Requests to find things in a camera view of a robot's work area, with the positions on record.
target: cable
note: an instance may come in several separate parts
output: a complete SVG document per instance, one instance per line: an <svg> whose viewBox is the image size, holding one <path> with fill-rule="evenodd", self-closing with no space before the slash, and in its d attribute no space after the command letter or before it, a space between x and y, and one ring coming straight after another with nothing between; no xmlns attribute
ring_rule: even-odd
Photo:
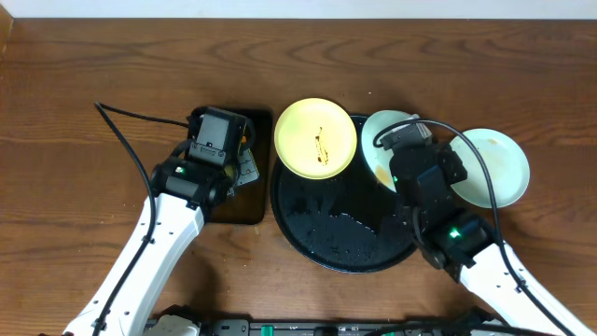
<svg viewBox="0 0 597 336"><path fill-rule="evenodd" d="M126 270L124 270L124 273L122 274L122 276L120 277L120 279L118 280L116 285L114 286L114 289L112 289L112 293L110 293L110 296L108 297L108 299L105 302L104 309L102 309L100 316L98 317L97 321L95 322L95 327L93 328L93 336L98 336L100 334L100 331L102 331L102 328L103 328L103 325L105 322L105 317L108 315L108 312L110 311L110 306L112 305L112 302L114 302L114 299L116 298L118 292L122 288L122 285L126 281L129 274L131 273L132 268L137 263L137 260L139 260L139 258L141 258L143 251L146 249L147 245L151 241L151 236L153 235L153 230L155 229L155 226L156 226L156 200L154 199L153 192L151 191L151 186L149 184L149 176L147 176L146 169L143 167L143 164L137 157L137 154L135 154L131 145L129 145L129 142L127 141L127 139L124 137L124 135L122 135L122 133L118 130L118 128L116 127L114 122L112 122L112 120L105 113L105 111L104 111L105 107L106 107L106 105L102 105L101 103L97 103L97 102L95 103L95 108L97 108L97 110L100 112L100 114L102 115L102 118L104 118L104 120L105 120L105 123L108 124L110 129L112 129L112 132L114 132L114 134L116 135L118 140L120 140L120 143L122 143L122 145L125 147L125 149L129 152L132 160L134 161L134 164L137 166L137 169L139 170L139 173L141 173L141 177L143 178L143 182L145 183L146 188L147 188L147 195L149 197L149 208L150 208L150 212L151 212L151 217L149 219L149 226L147 227L147 234L146 234L143 242L141 243L141 246L139 246L137 253L135 253L135 255L132 257L131 263L129 263L129 266L127 266ZM110 111L114 111L114 109L111 109L111 108L113 108L113 107L110 107L107 109ZM175 125L181 124L177 121L171 121L171 120L165 120L165 119L157 119L157 118L150 119L149 117L129 114L129 112L121 113L121 114L130 116L130 117L136 117L139 119L150 120L150 121L174 123Z"/></svg>
<svg viewBox="0 0 597 336"><path fill-rule="evenodd" d="M427 123L427 124L437 125L437 126L446 128L446 129L452 131L453 133L455 133L456 135L458 135L458 137L460 137L461 139L463 139L463 141L473 151L473 154L475 154L475 156L477 157L477 160L479 161L479 164L481 166L483 174L485 175L485 180L487 182L487 189L489 190L489 199L490 199L490 203L492 204L492 210L493 210L493 224L495 225L495 231L494 231L493 238L495 240L495 243L497 244L497 246L500 249L500 254L502 255L504 264L506 264L506 268L507 268L508 272L514 279L514 282L516 282L516 285L524 292L524 294L526 294L526 296L537 307L537 309L539 309L539 311L541 313L543 313L543 315L545 315L549 321L551 321L551 323L553 323L564 334L566 334L568 336L574 336L574 334L562 322L560 322L560 320L558 320L541 302L539 302L539 300L535 297L535 295L533 295L533 293L531 293L529 288L527 288L527 286L524 284L524 282L518 277L518 275L514 271L514 268L512 267L512 264L510 263L510 260L507 257L506 248L504 246L504 237L502 235L502 227L500 225L500 218L497 215L497 203L495 201L495 192L493 190L493 184L492 184L492 179L489 175L489 170L487 169L487 165L485 164L485 161L481 157L481 154L479 153L479 151L477 150L475 145L466 137L466 135L462 134L460 131L456 130L451 125L441 122L441 121L436 121L436 120L432 120L432 119L409 119L409 120L399 121L391 126L384 128L383 130L381 130L373 138L373 146L376 148L382 147L382 144L378 144L378 140L380 139L380 137L382 137L382 135L385 135L388 131L391 131L394 128L402 126L402 125L411 125L411 124L417 124L417 123Z"/></svg>
<svg viewBox="0 0 597 336"><path fill-rule="evenodd" d="M162 123L167 123L167 124L171 124L171 125L176 125L176 126L188 128L188 125L186 123L180 122L180 121L176 121L176 120L148 117L148 116L144 116L144 115L140 115L140 114L128 112L128 111L125 111L125 110L121 110L119 108L115 108L115 107L112 107L110 105L102 104L102 103L99 103L99 102L95 103L95 107L96 108L97 108L97 106L99 106L101 108L104 108L104 109L106 109L108 111L116 112L116 113L119 113L121 115L129 116L129 117L133 117L133 118L137 118L137 119L142 119L142 120L147 120L147 121L162 122Z"/></svg>
<svg viewBox="0 0 597 336"><path fill-rule="evenodd" d="M464 334L469 335L471 330L479 330L479 331L489 331L489 332L499 332L499 333L507 333L511 335L521 335L521 336L547 336L548 334L543 332L537 332L528 329L520 329L520 328L512 328L507 326L496 326L496 325L476 325L476 326L468 326L463 324L455 324L450 322L434 322L434 323L408 323L402 324L399 326L392 326L388 328L378 329L372 332L368 332L365 336L382 336L387 335L391 332L400 332L406 330L441 330L441 331L449 331L450 333L456 334Z"/></svg>

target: green led indicator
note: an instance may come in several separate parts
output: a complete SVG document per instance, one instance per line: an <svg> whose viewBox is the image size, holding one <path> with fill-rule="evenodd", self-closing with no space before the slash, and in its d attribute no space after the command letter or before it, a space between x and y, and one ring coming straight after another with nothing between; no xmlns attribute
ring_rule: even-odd
<svg viewBox="0 0 597 336"><path fill-rule="evenodd" d="M450 231L450 237L452 237L452 238L460 237L460 232L456 229L452 229Z"/></svg>

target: wooden object in corner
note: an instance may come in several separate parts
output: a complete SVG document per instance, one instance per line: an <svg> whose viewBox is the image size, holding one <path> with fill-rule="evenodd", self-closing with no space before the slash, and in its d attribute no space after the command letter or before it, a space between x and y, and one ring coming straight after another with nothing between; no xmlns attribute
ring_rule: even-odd
<svg viewBox="0 0 597 336"><path fill-rule="evenodd" d="M7 10L0 5L0 60L3 59L4 53L7 49L8 37L10 36L10 29L12 29L12 17Z"/></svg>

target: white plate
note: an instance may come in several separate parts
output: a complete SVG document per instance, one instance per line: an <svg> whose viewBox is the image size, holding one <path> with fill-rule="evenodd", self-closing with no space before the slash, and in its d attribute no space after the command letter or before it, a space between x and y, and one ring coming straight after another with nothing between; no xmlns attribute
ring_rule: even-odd
<svg viewBox="0 0 597 336"><path fill-rule="evenodd" d="M373 146L373 137L384 128L402 120L410 118L410 114L401 111L383 110L367 118L361 132L361 148L369 170L378 181L389 190L396 192L392 175L390 174L390 159L394 156L392 150L383 150Z"/></svg>
<svg viewBox="0 0 597 336"><path fill-rule="evenodd" d="M465 135L477 147L487 165L497 206L516 202L531 179L531 168L521 147L507 135L494 130L475 129L466 131ZM487 182L475 154L459 137L455 137L450 146L468 171L468 178L452 185L452 189L467 202L491 208Z"/></svg>

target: round black tray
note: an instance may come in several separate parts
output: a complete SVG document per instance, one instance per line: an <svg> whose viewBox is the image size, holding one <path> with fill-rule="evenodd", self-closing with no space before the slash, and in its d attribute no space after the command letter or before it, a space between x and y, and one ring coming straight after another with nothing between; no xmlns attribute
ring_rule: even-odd
<svg viewBox="0 0 597 336"><path fill-rule="evenodd" d="M351 116L360 139L367 117ZM277 160L271 206L298 252L332 270L370 273L398 264L415 246L403 225L398 197L377 182L360 145L340 174L310 180Z"/></svg>

